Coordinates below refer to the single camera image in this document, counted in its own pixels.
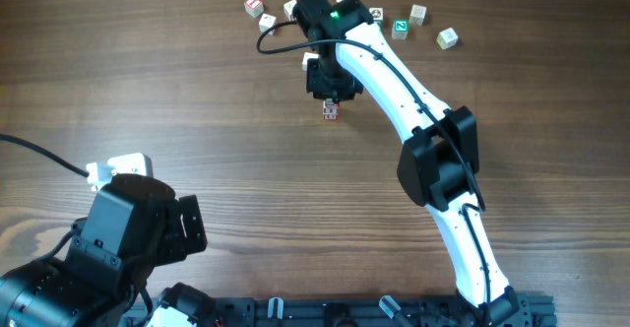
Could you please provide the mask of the pretzel block red side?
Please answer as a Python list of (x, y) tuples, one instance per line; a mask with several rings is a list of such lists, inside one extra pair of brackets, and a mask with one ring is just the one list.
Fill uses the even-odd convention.
[(325, 113), (337, 113), (340, 109), (340, 105), (328, 98), (323, 101), (323, 109)]

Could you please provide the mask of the red U letter block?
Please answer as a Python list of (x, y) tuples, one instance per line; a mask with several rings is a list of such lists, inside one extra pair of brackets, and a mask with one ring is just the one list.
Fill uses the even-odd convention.
[(336, 121), (336, 120), (338, 120), (338, 117), (337, 117), (336, 114), (325, 114), (323, 118), (324, 118), (324, 120), (327, 120), (327, 121)]

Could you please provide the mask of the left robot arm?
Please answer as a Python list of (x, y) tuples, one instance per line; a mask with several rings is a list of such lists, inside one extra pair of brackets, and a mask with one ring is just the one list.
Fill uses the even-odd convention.
[(202, 252), (207, 238), (196, 196), (167, 184), (117, 174), (95, 195), (54, 251), (1, 278), (4, 326), (115, 326), (158, 266)]

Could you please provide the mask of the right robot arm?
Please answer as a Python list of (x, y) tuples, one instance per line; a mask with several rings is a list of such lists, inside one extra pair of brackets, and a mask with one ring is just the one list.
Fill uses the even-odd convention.
[(484, 326), (518, 308), (481, 222), (484, 203), (476, 121), (453, 110), (403, 64), (359, 0), (296, 0), (291, 11), (316, 57), (306, 66), (306, 90), (338, 103), (369, 92), (403, 144), (397, 176), (409, 198), (434, 219), (456, 273), (457, 293)]

